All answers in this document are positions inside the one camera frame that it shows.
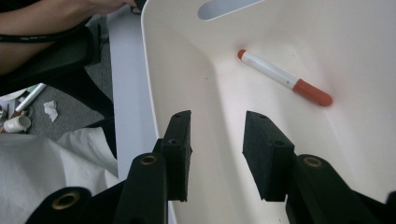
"white table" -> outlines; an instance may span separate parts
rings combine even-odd
[[[107,17],[120,180],[132,160],[151,152],[157,140],[140,21],[129,7]]]

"white paper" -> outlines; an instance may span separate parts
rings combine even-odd
[[[44,113],[49,115],[49,118],[53,121],[58,117],[58,111],[56,111],[55,101],[44,103]]]
[[[25,223],[64,187],[95,195],[119,183],[117,161],[101,128],[66,133],[58,142],[31,134],[0,134],[0,222]]]

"black cable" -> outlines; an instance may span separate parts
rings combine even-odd
[[[87,22],[91,19],[89,17],[87,20],[84,22],[80,23],[79,25],[60,32],[56,34],[51,34],[51,35],[0,35],[0,42],[9,42],[9,43],[45,43],[45,42],[53,42],[57,41],[59,39],[62,39],[68,35],[73,34],[76,32],[79,28],[85,26]]]

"orange marker cap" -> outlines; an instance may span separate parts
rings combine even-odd
[[[332,97],[329,94],[321,91],[302,79],[298,79],[297,83],[293,87],[293,90],[303,97],[317,102],[320,105],[327,106],[332,104]]]

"white bin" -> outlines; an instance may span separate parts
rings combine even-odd
[[[201,20],[207,0],[149,0],[143,14],[158,135],[191,110],[189,200],[178,223],[288,223],[261,201],[242,155],[247,110],[268,116],[296,154],[327,160],[384,202],[396,189],[396,1],[266,0]],[[241,63],[247,49],[333,98],[320,106]]]

